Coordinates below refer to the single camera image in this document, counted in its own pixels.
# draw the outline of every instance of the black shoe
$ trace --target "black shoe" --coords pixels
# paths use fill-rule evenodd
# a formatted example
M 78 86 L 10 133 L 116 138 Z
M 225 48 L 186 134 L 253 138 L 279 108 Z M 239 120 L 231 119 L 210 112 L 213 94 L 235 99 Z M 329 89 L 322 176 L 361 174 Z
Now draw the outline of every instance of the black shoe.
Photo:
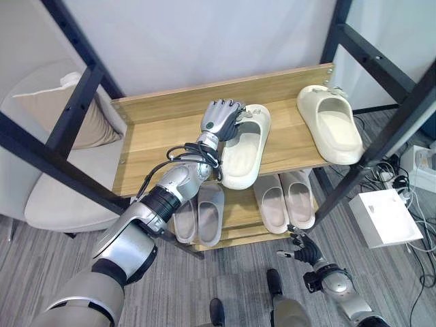
M 209 304 L 209 313 L 211 315 L 211 322 L 214 326 L 224 327 L 224 307 L 223 303 L 218 298 L 213 298 Z
M 266 272 L 266 281 L 268 282 L 268 289 L 270 290 L 271 300 L 277 294 L 283 294 L 283 292 L 281 291 L 281 279 L 277 270 L 269 269 Z

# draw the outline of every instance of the robotic arm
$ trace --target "robotic arm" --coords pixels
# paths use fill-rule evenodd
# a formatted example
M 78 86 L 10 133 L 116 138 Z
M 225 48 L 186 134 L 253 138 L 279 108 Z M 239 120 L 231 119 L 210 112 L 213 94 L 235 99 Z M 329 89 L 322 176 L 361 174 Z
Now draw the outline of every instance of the robotic arm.
M 328 298 L 333 299 L 345 314 L 353 327 L 389 327 L 384 319 L 376 314 L 356 291 L 352 277 L 346 269 L 337 264 L 331 264 L 324 259 L 320 248 L 301 230 L 291 231 L 291 238 L 297 251 L 278 251 L 283 258 L 294 258 L 306 262 L 313 267 L 313 272 L 303 276 L 309 292 L 322 291 Z
M 157 247 L 151 236 L 165 238 L 166 224 L 173 212 L 197 194 L 213 169 L 219 169 L 218 144 L 235 137 L 236 118 L 244 110 L 244 104 L 231 99 L 209 104 L 197 142 L 173 148 L 187 150 L 176 157 L 168 151 L 168 161 L 146 177 L 137 201 L 98 240 L 91 269 L 74 276 L 32 327 L 118 324 L 124 286 L 140 280 L 156 258 Z M 143 196 L 154 172 L 172 163 L 177 164 Z

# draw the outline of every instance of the black metal frame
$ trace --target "black metal frame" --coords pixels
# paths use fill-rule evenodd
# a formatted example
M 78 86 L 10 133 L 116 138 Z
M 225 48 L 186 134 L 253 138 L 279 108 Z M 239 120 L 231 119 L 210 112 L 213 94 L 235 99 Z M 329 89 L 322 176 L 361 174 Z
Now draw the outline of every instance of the black metal frame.
M 317 210 L 315 225 L 310 230 L 318 225 L 362 180 L 367 170 L 382 159 L 436 100 L 435 62 L 419 83 L 415 84 L 384 54 L 347 25 L 346 20 L 351 4 L 352 0 L 337 1 L 321 63 L 333 62 L 339 44 L 342 45 L 397 102 L 397 104 L 388 106 L 355 110 L 354 114 L 398 109 L 377 139 L 364 152 L 360 161 L 350 167 L 350 171 L 335 188 L 332 187 L 323 168 L 315 169 L 315 176 L 326 194 L 326 199 Z
M 63 2 L 61 0 L 41 0 L 41 2 L 82 57 L 87 68 L 45 144 L 0 112 L 0 146 L 92 201 L 121 215 L 129 206 L 130 199 L 112 193 L 73 166 L 67 158 L 99 84 L 112 99 L 125 95 L 116 85 Z M 204 258 L 202 252 L 195 252 L 191 246 L 178 243 L 175 235 L 169 231 L 161 237 L 196 258 Z
M 78 28 L 63 2 L 61 0 L 41 0 L 41 2 L 82 57 L 87 69 L 46 144 L 42 144 L 0 113 L 0 145 L 92 201 L 121 214 L 129 206 L 129 199 L 117 196 L 71 165 L 67 161 L 67 156 L 98 85 L 101 84 L 112 99 L 124 97 L 124 94 Z M 366 150 L 362 159 L 351 167 L 336 188 L 330 184 L 323 168 L 315 169 L 315 175 L 327 195 L 326 200 L 316 212 L 314 227 L 359 183 L 367 169 L 374 166 L 398 142 L 436 98 L 435 63 L 421 81 L 415 84 L 386 56 L 347 25 L 347 15 L 351 5 L 352 0 L 337 1 L 321 63 L 333 62 L 337 48 L 341 44 L 398 103 L 355 110 L 354 113 L 397 107 L 398 110 L 379 137 Z M 164 238 L 190 254 L 202 258 L 202 253 L 194 253 L 189 246 L 177 243 L 173 234 L 167 233 Z

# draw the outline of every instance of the slipper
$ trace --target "slipper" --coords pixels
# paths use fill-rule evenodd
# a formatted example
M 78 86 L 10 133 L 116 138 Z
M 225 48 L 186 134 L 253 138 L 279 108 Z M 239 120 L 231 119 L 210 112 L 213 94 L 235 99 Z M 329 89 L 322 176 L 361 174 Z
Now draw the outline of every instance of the slipper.
M 311 85 L 300 91 L 297 107 L 311 131 L 321 156 L 338 165 L 350 165 L 363 154 L 352 107 L 340 89 Z
M 172 214 L 176 237 L 180 243 L 190 243 L 196 238 L 197 216 L 197 198 L 195 196 Z
M 273 234 L 287 231 L 289 217 L 278 175 L 261 176 L 253 185 L 262 221 Z
M 309 177 L 303 171 L 286 172 L 279 177 L 290 223 L 301 230 L 312 227 L 315 209 Z
M 229 189 L 246 189 L 259 174 L 262 153 L 271 127 L 271 116 L 264 106 L 251 104 L 236 119 L 239 124 L 235 138 L 223 148 L 222 181 Z
M 202 185 L 198 192 L 198 239 L 213 247 L 221 238 L 224 192 L 218 184 Z

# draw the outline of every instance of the wooden shelf board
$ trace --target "wooden shelf board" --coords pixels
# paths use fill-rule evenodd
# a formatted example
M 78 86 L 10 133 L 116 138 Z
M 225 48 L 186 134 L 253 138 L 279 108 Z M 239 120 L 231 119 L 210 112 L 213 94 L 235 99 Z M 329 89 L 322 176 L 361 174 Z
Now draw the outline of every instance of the wooden shelf board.
M 291 69 L 137 97 L 114 100 L 127 123 L 125 144 L 115 176 L 113 192 L 133 196 L 144 177 L 157 164 L 166 161 L 169 148 L 195 142 L 200 121 L 212 99 L 232 98 L 247 104 L 263 104 L 271 114 L 259 175 L 326 166 L 296 107 L 296 96 L 305 86 L 321 84 L 329 78 L 332 64 Z M 154 185 L 166 171 L 158 171 Z M 214 247 L 194 244 L 198 251 L 285 238 L 271 234 L 263 226 L 252 188 L 225 189 L 221 241 Z
M 264 104 L 271 113 L 271 130 L 266 141 L 260 175 L 327 165 L 318 153 L 312 136 L 296 107 L 295 99 Z M 172 146 L 195 141 L 202 114 L 130 125 L 113 191 L 121 196 L 134 195 L 144 177 L 166 160 Z M 158 171 L 151 185 L 165 172 Z
M 224 247 L 234 247 L 237 245 L 251 244 L 251 243 L 257 243 L 257 242 L 265 242 L 268 240 L 279 240 L 279 239 L 287 238 L 287 237 L 289 237 L 289 233 L 284 233 L 284 234 L 267 233 L 267 234 L 256 235 L 256 236 L 233 238 L 231 240 L 221 240 L 214 247 L 205 247 L 204 245 L 201 245 L 201 244 L 194 244 L 193 248 L 197 251 L 207 251 L 207 250 L 213 250 L 213 249 L 221 249 Z

